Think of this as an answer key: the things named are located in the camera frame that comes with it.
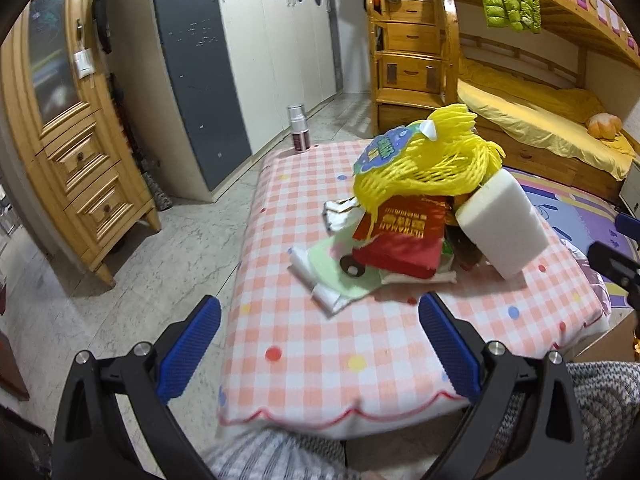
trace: white wardrobe door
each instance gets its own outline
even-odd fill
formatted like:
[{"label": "white wardrobe door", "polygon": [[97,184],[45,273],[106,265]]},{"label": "white wardrobe door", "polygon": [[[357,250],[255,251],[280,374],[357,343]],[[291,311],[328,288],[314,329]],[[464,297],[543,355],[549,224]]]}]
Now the white wardrobe door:
[{"label": "white wardrobe door", "polygon": [[280,125],[289,126],[287,106],[303,103],[298,48],[291,0],[262,0],[266,34],[276,81]]},{"label": "white wardrobe door", "polygon": [[302,86],[305,90],[305,108],[310,111],[322,101],[320,69],[316,33],[314,30],[313,0],[293,0],[293,15],[300,60]]},{"label": "white wardrobe door", "polygon": [[242,116],[252,153],[257,153],[283,129],[262,1],[220,1]]},{"label": "white wardrobe door", "polygon": [[335,94],[334,52],[329,28],[329,0],[312,0],[322,100]]}]

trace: blue gripper pad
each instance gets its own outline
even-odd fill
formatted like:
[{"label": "blue gripper pad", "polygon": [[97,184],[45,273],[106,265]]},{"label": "blue gripper pad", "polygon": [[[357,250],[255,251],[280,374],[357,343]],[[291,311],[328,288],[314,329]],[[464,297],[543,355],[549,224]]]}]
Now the blue gripper pad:
[{"label": "blue gripper pad", "polygon": [[156,394],[163,404],[180,397],[220,328],[222,309],[209,298],[159,365]]},{"label": "blue gripper pad", "polygon": [[620,234],[636,241],[640,240],[640,221],[632,216],[620,213],[616,216],[614,225]]},{"label": "blue gripper pad", "polygon": [[482,389],[480,365],[434,295],[422,295],[418,318],[456,393],[475,404]]}]

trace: metal screw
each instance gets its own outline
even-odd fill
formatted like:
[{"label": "metal screw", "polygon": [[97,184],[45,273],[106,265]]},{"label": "metal screw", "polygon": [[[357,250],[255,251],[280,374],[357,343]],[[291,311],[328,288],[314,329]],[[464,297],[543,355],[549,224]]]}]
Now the metal screw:
[{"label": "metal screw", "polygon": [[83,365],[89,360],[89,357],[91,357],[91,354],[87,350],[82,350],[76,354],[76,363]]},{"label": "metal screw", "polygon": [[505,345],[503,345],[500,341],[491,341],[488,345],[489,348],[489,352],[491,352],[493,355],[504,355],[504,353],[507,351],[507,348]]},{"label": "metal screw", "polygon": [[142,357],[151,352],[151,343],[147,343],[146,341],[142,343],[138,343],[133,347],[133,353],[138,357]]},{"label": "metal screw", "polygon": [[562,362],[562,354],[553,350],[552,352],[549,352],[549,360],[553,364],[559,365]]}]

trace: glass cabinet door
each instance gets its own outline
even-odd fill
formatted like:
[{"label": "glass cabinet door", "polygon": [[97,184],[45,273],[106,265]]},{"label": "glass cabinet door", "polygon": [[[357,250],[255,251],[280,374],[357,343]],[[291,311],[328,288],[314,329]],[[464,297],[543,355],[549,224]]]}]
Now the glass cabinet door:
[{"label": "glass cabinet door", "polygon": [[85,22],[92,26],[83,0],[31,0],[22,14],[14,48],[22,60],[35,153],[100,107],[91,76],[79,80],[74,62],[74,54],[89,47]]},{"label": "glass cabinet door", "polygon": [[29,66],[43,124],[80,102],[69,54],[65,0],[33,0],[29,9]]}]

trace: cabinet drawer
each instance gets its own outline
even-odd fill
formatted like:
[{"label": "cabinet drawer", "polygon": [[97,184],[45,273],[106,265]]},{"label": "cabinet drawer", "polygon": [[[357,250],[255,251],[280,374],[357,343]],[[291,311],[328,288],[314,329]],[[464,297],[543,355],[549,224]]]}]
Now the cabinet drawer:
[{"label": "cabinet drawer", "polygon": [[620,198],[625,202],[631,214],[638,218],[640,216],[640,179],[638,179],[638,169],[635,163],[631,164],[631,170],[625,183],[620,190]]},{"label": "cabinet drawer", "polygon": [[385,134],[397,126],[407,126],[414,121],[426,119],[431,110],[411,106],[380,105],[378,107],[378,132]]},{"label": "cabinet drawer", "polygon": [[139,197],[122,179],[122,163],[119,162],[98,177],[66,209],[67,215],[81,227],[94,248],[106,245],[141,206]]},{"label": "cabinet drawer", "polygon": [[478,135],[484,140],[492,140],[502,147],[506,154],[503,160],[505,166],[527,171],[527,173],[543,174],[545,178],[565,186],[574,185],[577,159],[564,158],[544,148],[523,144],[501,130],[482,126],[485,123],[486,120],[476,121]]},{"label": "cabinet drawer", "polygon": [[441,66],[439,59],[384,55],[380,63],[380,81],[386,88],[439,94]]},{"label": "cabinet drawer", "polygon": [[395,22],[427,23],[435,25],[433,1],[399,0],[388,4],[389,19]]},{"label": "cabinet drawer", "polygon": [[50,142],[36,158],[65,207],[119,159],[101,110]]},{"label": "cabinet drawer", "polygon": [[440,31],[434,25],[387,23],[388,50],[404,50],[423,54],[440,53]]}]

